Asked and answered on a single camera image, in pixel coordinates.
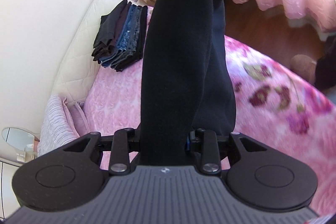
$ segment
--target striped fabric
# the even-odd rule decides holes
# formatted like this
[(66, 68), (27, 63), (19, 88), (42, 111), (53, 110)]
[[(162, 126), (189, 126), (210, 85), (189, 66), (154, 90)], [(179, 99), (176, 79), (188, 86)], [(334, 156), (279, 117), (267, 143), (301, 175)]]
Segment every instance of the striped fabric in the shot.
[(58, 95), (52, 95), (44, 114), (37, 155), (46, 154), (76, 138), (76, 134), (67, 122), (61, 98)]

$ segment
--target pink pillow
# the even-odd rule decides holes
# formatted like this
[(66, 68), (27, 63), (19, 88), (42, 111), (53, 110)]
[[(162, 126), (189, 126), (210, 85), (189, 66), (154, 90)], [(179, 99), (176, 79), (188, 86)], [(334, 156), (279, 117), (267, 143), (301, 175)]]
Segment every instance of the pink pillow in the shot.
[(68, 107), (79, 136), (83, 136), (90, 132), (89, 123), (82, 110), (83, 105), (84, 102), (76, 102), (74, 105)]

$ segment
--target wooden floor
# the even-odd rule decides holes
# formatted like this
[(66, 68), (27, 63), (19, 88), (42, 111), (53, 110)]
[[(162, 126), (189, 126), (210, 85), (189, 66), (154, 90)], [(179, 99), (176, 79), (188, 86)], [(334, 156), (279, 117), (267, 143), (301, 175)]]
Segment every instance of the wooden floor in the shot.
[(313, 59), (323, 55), (324, 43), (311, 25), (291, 28), (281, 7), (261, 11), (255, 0), (235, 4), (225, 0), (226, 35), (268, 55), (289, 67), (291, 58), (305, 54)]

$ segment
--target pink blanket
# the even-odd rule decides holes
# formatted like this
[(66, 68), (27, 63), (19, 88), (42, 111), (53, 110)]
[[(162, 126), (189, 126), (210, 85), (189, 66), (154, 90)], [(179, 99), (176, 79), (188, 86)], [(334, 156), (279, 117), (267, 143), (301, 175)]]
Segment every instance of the pink blanket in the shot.
[[(271, 58), (225, 39), (236, 94), (235, 130), (307, 163), (319, 179), (311, 207), (321, 215), (335, 213), (336, 107)], [(92, 131), (111, 135), (138, 126), (141, 76), (142, 61), (122, 73), (100, 68), (84, 106)], [(106, 169), (108, 163), (106, 153), (101, 167)], [(229, 168), (225, 160), (222, 166)]]

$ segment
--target white logo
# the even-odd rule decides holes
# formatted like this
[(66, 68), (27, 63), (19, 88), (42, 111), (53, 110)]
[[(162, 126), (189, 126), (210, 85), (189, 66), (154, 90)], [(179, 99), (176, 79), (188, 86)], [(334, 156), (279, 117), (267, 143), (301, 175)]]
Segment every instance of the white logo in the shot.
[(165, 173), (165, 174), (169, 173), (169, 171), (170, 171), (170, 169), (167, 168), (167, 167), (164, 167), (164, 168), (161, 169), (161, 172)]

